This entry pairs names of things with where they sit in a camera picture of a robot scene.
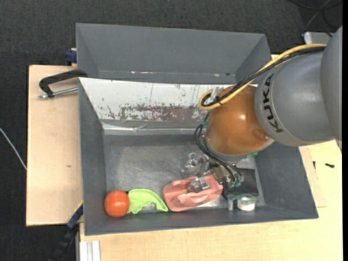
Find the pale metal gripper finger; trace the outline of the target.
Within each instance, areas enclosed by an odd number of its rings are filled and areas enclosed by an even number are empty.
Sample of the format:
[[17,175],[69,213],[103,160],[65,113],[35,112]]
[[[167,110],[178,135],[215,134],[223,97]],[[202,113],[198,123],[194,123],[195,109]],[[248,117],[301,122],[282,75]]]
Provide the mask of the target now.
[[182,168],[182,176],[204,175],[209,167],[209,158],[205,154],[188,153],[188,161]]
[[196,177],[189,182],[187,192],[198,193],[209,188],[210,185],[206,182],[204,177]]

